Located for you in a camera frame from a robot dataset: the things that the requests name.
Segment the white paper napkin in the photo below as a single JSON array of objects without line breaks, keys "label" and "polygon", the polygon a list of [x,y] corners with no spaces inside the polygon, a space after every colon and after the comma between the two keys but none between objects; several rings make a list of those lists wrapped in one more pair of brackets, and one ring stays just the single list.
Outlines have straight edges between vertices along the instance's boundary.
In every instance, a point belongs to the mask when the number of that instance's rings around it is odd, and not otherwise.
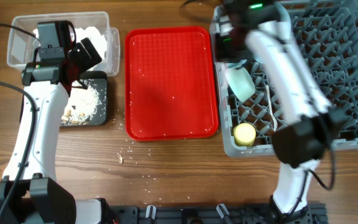
[{"label": "white paper napkin", "polygon": [[119,69],[119,36],[117,29],[108,26],[74,26],[68,21],[41,22],[34,30],[37,41],[29,41],[26,52],[29,57],[38,55],[42,59],[68,60],[68,53],[89,39],[101,57],[101,62],[91,69],[116,75]]}]

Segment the green bowl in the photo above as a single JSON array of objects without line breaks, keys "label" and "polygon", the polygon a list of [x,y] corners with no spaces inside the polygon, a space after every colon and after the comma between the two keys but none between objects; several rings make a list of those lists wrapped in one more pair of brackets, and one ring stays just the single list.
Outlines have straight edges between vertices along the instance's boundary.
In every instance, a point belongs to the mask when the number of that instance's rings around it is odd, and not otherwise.
[{"label": "green bowl", "polygon": [[255,93],[254,82],[242,65],[226,67],[224,74],[229,87],[239,101],[245,102]]}]

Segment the rice and food scraps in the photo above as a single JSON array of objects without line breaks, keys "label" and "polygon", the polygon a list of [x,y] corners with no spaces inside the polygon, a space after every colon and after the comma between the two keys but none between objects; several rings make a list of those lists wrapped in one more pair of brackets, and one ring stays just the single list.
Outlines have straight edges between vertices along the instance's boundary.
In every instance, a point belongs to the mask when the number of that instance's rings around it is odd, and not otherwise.
[{"label": "rice and food scraps", "polygon": [[81,79],[87,89],[75,81],[64,109],[60,126],[94,126],[104,122],[106,82],[103,79]]}]

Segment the yellow cup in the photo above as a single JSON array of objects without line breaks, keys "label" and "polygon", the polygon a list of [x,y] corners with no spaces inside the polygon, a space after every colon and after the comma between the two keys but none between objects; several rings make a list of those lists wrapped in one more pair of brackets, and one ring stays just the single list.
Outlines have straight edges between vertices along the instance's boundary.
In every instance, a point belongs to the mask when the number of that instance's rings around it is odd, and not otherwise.
[{"label": "yellow cup", "polygon": [[233,136],[237,146],[251,147],[256,139],[256,130],[249,123],[241,123],[233,129]]}]

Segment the light blue bowl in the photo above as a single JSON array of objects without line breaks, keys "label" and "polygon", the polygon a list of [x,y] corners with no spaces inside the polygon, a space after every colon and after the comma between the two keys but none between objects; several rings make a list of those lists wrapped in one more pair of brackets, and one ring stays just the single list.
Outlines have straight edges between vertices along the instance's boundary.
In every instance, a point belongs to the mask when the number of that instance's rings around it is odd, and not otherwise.
[{"label": "light blue bowl", "polygon": [[233,30],[233,25],[230,22],[222,22],[219,24],[219,30],[221,36],[230,35],[230,32]]}]

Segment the light blue plate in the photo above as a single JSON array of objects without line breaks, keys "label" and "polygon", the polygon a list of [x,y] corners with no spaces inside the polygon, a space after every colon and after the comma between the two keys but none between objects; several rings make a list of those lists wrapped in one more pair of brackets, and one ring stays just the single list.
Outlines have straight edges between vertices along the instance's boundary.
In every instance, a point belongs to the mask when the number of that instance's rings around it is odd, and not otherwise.
[{"label": "light blue plate", "polygon": [[288,44],[291,43],[291,20],[288,11],[275,1],[264,1],[254,8],[254,30],[275,40],[279,49],[288,55]]}]

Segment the white plastic spoon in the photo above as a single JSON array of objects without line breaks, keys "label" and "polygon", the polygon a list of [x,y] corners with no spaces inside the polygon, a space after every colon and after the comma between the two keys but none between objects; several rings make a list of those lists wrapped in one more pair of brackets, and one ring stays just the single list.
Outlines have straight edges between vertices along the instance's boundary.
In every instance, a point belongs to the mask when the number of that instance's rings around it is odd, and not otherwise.
[{"label": "white plastic spoon", "polygon": [[271,96],[270,96],[270,88],[268,85],[265,86],[265,90],[266,90],[266,94],[267,94],[267,99],[268,99],[268,108],[269,108],[269,113],[270,113],[270,117],[273,121],[273,131],[275,132],[278,128],[278,123],[277,123],[277,119],[276,117],[274,116],[274,113],[273,113],[273,107],[272,107],[272,99],[271,99]]}]

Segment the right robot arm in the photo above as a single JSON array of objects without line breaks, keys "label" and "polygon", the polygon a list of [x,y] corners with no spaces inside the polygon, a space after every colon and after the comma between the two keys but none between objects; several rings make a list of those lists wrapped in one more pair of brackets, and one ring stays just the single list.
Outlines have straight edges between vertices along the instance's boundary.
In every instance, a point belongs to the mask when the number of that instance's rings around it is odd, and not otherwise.
[{"label": "right robot arm", "polygon": [[333,107],[311,75],[285,8],[275,1],[223,1],[216,26],[215,59],[233,93],[248,89],[242,62],[261,59],[283,110],[285,127],[271,137],[280,161],[270,198],[272,220],[288,223],[306,215],[311,179],[344,126],[345,112]]}]

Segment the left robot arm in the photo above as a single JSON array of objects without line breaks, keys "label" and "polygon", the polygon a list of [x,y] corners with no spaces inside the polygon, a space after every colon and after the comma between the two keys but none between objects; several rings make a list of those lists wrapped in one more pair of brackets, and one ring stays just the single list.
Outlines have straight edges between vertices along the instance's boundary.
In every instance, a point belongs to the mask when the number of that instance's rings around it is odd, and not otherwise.
[{"label": "left robot arm", "polygon": [[77,200],[57,183],[55,155],[73,82],[101,57],[70,21],[39,22],[40,45],[22,71],[22,113],[0,180],[0,223],[116,223],[103,198]]}]

